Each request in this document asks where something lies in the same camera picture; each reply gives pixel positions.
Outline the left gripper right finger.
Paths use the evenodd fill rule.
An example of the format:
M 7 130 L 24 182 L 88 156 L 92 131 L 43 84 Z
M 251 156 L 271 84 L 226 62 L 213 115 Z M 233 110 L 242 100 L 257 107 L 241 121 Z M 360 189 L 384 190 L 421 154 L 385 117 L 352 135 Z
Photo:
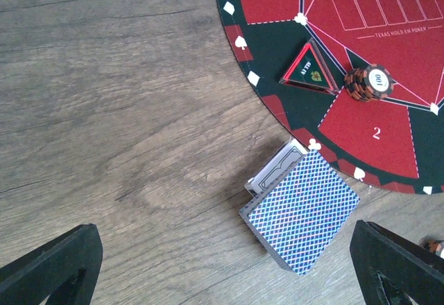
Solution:
M 443 259 L 421 246 L 359 220 L 350 255 L 365 303 L 443 303 Z

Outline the brown poker chip stack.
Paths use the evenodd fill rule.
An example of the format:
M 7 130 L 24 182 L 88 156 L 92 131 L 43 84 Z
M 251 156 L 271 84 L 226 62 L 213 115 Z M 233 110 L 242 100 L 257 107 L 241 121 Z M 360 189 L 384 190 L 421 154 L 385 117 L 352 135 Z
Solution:
M 353 69 L 344 77 L 344 87 L 356 101 L 369 102 L 387 98 L 393 93 L 394 81 L 380 64 Z

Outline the triangular all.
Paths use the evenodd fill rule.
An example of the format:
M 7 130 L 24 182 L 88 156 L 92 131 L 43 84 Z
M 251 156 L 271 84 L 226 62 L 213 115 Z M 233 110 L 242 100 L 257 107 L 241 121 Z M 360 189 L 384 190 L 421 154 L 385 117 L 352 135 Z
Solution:
M 331 95 L 340 91 L 313 38 L 305 43 L 279 83 Z

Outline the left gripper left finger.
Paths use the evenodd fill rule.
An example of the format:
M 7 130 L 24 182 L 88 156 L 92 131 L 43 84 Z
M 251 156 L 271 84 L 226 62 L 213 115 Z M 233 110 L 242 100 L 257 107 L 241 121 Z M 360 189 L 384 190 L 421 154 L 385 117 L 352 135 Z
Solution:
M 1 268 L 1 303 L 90 304 L 102 260 L 97 226 L 78 225 Z

